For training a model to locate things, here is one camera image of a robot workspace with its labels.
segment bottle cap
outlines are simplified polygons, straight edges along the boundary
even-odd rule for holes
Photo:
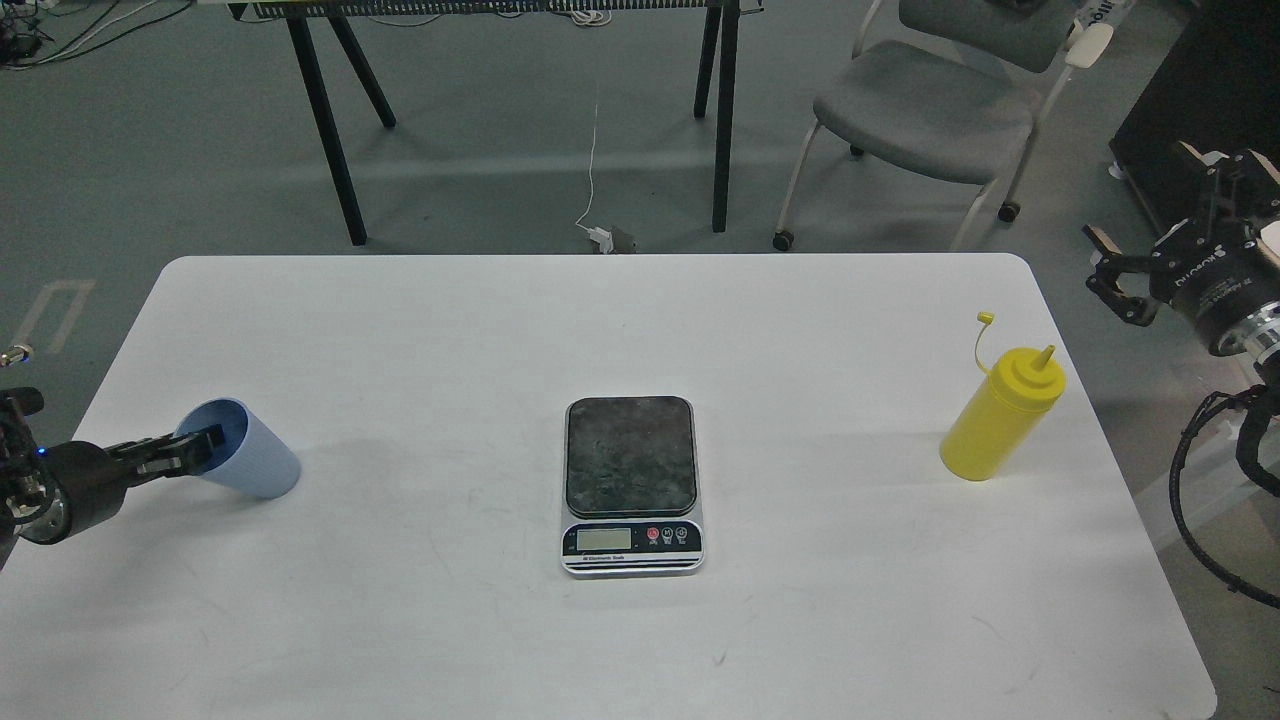
[[[1044,413],[1066,389],[1066,372],[1044,350],[1015,347],[991,369],[991,387],[1007,405],[1024,413]]]

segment digital kitchen scale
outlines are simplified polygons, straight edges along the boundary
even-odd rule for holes
[[[561,562],[575,575],[678,575],[703,562],[694,414],[680,397],[588,397],[564,432]]]

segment light blue cup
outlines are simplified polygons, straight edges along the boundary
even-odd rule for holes
[[[225,442],[195,475],[271,500],[293,489],[302,473],[298,456],[239,400],[220,397],[192,410],[174,434],[221,425]]]

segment chair seat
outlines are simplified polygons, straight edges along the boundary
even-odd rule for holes
[[[932,178],[987,184],[1030,137],[1039,95],[911,45],[855,58],[813,111],[841,140]]]

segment black table leg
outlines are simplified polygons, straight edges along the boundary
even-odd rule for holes
[[[342,141],[338,138],[338,126],[333,120],[329,95],[324,90],[320,63],[316,60],[315,45],[311,44],[311,31],[307,29],[305,18],[288,18],[284,22],[289,26],[293,51],[298,56],[302,82],[307,86],[311,113],[316,118],[316,129],[320,131],[324,155],[329,160],[329,173],[333,174],[333,186],[338,191],[338,202],[342,204],[342,215],[347,220],[351,243],[364,245],[369,234],[365,232],[365,220],[360,217],[360,202],[356,200],[356,188],[351,184],[351,172],[347,169],[347,156],[342,152]]]
[[[712,199],[712,232],[724,232],[728,222],[728,161],[733,145],[733,83],[737,79],[737,20],[742,15],[739,0],[724,1],[721,42],[719,106],[716,111],[716,187]]]
[[[356,40],[356,33],[351,29],[351,23],[347,22],[346,17],[337,15],[329,18],[329,24],[333,26],[333,33],[338,36],[338,42],[342,44],[342,49],[347,53],[351,67],[356,69],[360,85],[365,86],[369,100],[372,101],[374,109],[378,110],[378,118],[383,120],[383,127],[396,127],[396,114],[392,113],[392,106],[387,102],[387,96],[383,95],[383,88],[378,85],[378,78],[374,77],[374,70],[369,67],[369,60],[365,59],[365,51],[361,50],[360,42]]]
[[[694,96],[694,117],[707,117],[707,96],[712,91],[712,69],[716,65],[716,41],[719,38],[721,14],[717,8],[707,8],[707,27],[703,29],[703,56],[698,61],[698,94]]]

